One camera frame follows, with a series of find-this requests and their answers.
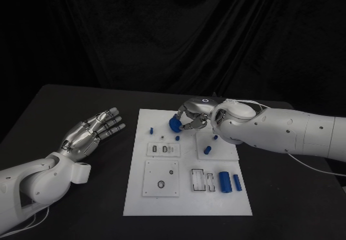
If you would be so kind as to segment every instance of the robotic hand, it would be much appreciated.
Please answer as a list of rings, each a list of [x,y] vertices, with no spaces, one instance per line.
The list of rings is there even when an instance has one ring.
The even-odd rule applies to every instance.
[[[241,102],[261,106],[251,100],[226,99],[218,104],[205,97],[189,99],[177,110],[176,119],[180,120],[186,112],[193,121],[179,130],[199,130],[209,120],[213,133],[231,144],[245,142],[277,153],[313,155],[346,162],[346,118],[267,106],[257,112]]]
[[[78,161],[94,152],[100,141],[125,127],[125,124],[115,126],[121,121],[118,114],[114,107],[79,122],[56,152],[0,171],[0,234],[63,197],[71,182],[88,182],[91,165]],[[26,206],[22,206],[20,191],[32,199]]]

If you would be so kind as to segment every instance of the robot finger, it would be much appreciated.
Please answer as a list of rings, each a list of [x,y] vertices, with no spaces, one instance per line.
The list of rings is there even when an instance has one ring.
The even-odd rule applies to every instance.
[[[97,134],[107,131],[120,121],[121,121],[121,116],[117,116],[114,119],[107,121],[101,126],[101,128],[97,130]]]
[[[88,123],[88,125],[91,126],[95,123],[95,120],[98,118],[98,116],[105,113],[105,119],[104,121],[107,122],[108,120],[111,120],[118,114],[120,111],[115,107],[112,107],[110,110],[105,110],[104,112],[98,113],[94,117],[91,117],[85,122]]]
[[[107,131],[101,132],[98,137],[101,140],[104,140],[107,137],[110,137],[115,132],[118,132],[125,127],[125,124],[120,124],[114,128],[108,129]]]

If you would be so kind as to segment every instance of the black table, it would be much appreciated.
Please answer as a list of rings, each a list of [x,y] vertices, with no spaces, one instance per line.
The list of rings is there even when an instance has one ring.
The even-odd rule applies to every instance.
[[[78,121],[111,107],[125,128],[84,160],[88,183],[72,184],[45,222],[7,239],[346,239],[346,194],[336,177],[245,143],[236,149],[252,216],[123,216],[138,110],[177,110],[190,97],[58,85],[40,89],[0,145],[0,169],[45,158]],[[330,171],[323,158],[298,159]]]

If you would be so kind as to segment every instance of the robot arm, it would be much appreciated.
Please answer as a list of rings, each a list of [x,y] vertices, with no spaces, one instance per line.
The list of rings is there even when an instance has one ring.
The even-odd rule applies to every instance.
[[[100,141],[125,127],[115,126],[118,113],[114,107],[79,122],[56,152],[0,171],[0,234],[63,197],[71,182],[88,182],[91,165],[78,161],[94,152]],[[20,191],[30,197],[30,205],[22,206]]]
[[[213,133],[231,144],[245,142],[277,153],[313,155],[346,162],[343,117],[277,108],[257,113],[241,100],[232,99],[218,104],[212,99],[196,97],[183,106],[189,106],[187,112],[195,115],[209,112]]]

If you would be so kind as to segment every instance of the blue object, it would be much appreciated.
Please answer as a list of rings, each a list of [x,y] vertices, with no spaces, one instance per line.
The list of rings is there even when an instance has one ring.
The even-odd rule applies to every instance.
[[[242,186],[241,186],[241,181],[239,181],[238,174],[235,174],[235,175],[232,176],[232,178],[234,178],[234,181],[235,181],[236,191],[242,191]]]
[[[169,120],[169,126],[176,133],[180,133],[182,130],[179,127],[182,126],[182,122],[177,120],[177,114],[174,114],[173,118]]]
[[[211,147],[211,146],[208,146],[208,147],[206,147],[206,149],[203,150],[203,154],[206,154],[206,155],[208,155],[208,154],[209,154],[209,152],[211,152],[211,150],[212,150],[212,147]]]
[[[226,194],[232,192],[232,186],[231,186],[231,179],[229,179],[229,172],[222,171],[218,173],[219,177],[219,185],[221,185],[221,191]]]

